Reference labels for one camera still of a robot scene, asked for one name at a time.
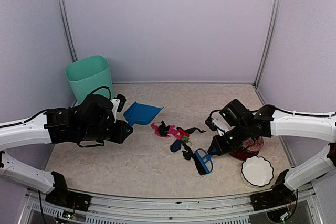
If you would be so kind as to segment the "blue hand brush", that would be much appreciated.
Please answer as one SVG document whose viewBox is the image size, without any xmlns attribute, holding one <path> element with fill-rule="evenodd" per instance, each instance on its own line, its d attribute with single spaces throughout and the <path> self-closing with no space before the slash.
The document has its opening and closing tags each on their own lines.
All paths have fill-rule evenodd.
<svg viewBox="0 0 336 224">
<path fill-rule="evenodd" d="M 192 159 L 200 176 L 210 174 L 213 171 L 214 164 L 212 161 L 212 155 L 209 155 L 204 149 L 196 149 L 193 153 Z"/>
</svg>

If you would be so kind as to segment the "blue dustpan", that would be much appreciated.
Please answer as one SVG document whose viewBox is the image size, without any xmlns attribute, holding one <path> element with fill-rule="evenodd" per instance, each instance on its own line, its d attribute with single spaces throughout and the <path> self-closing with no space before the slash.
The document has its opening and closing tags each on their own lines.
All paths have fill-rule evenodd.
<svg viewBox="0 0 336 224">
<path fill-rule="evenodd" d="M 130 126 L 149 125 L 162 110 L 163 108 L 134 102 L 123 116 Z"/>
</svg>

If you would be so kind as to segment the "teal plastic waste bin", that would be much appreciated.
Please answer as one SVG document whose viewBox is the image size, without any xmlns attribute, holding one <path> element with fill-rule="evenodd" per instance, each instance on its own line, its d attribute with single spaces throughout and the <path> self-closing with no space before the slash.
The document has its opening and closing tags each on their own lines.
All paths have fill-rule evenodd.
<svg viewBox="0 0 336 224">
<path fill-rule="evenodd" d="M 108 87 L 96 91 L 107 98 L 114 97 L 109 62 L 100 55 L 74 62 L 66 67 L 65 74 L 79 104 L 96 88 Z"/>
</svg>

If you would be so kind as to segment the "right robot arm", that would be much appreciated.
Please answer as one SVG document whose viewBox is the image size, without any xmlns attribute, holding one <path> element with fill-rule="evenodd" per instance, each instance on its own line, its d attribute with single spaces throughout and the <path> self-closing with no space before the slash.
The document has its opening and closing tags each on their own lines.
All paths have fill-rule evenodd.
<svg viewBox="0 0 336 224">
<path fill-rule="evenodd" d="M 300 186 L 335 170 L 335 112 L 304 113 L 264 105 L 256 112 L 234 99 L 219 114 L 231 126 L 223 135 L 213 137 L 209 155 L 221 156 L 238 149 L 250 137 L 295 136 L 324 140 L 328 144 L 302 164 L 282 172 L 276 188 L 269 192 L 273 205 L 281 204 Z"/>
</svg>

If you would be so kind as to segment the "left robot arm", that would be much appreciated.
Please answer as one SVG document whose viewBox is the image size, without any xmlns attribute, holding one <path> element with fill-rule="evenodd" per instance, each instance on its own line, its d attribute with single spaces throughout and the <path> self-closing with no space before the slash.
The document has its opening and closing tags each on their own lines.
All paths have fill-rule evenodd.
<svg viewBox="0 0 336 224">
<path fill-rule="evenodd" d="M 99 94 L 89 94 L 72 108 L 46 109 L 21 121 L 1 125 L 1 175 L 51 194 L 66 206 L 73 201 L 65 178 L 57 172 L 46 172 L 9 155 L 8 149 L 34 144 L 75 143 L 80 148 L 103 147 L 106 141 L 122 144 L 132 134 L 133 128 L 117 119 L 126 102 L 118 94 L 109 99 Z"/>
</svg>

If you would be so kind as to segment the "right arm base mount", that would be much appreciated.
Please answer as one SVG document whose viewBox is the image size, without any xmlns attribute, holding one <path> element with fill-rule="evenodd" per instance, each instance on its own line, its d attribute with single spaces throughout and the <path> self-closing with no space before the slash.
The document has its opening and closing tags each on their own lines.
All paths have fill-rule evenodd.
<svg viewBox="0 0 336 224">
<path fill-rule="evenodd" d="M 281 172 L 271 190 L 252 194 L 251 204 L 254 211 L 278 207 L 297 201 L 295 190 L 285 186 L 285 176 L 289 169 Z"/>
</svg>

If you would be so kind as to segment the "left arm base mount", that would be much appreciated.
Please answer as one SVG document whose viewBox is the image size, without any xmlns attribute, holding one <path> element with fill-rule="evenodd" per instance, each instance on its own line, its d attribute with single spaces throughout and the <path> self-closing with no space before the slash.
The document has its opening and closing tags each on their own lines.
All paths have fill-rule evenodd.
<svg viewBox="0 0 336 224">
<path fill-rule="evenodd" d="M 72 210 L 87 212 L 91 203 L 91 196 L 70 191 L 62 174 L 52 171 L 51 175 L 54 179 L 53 189 L 50 193 L 46 194 L 45 202 Z"/>
</svg>

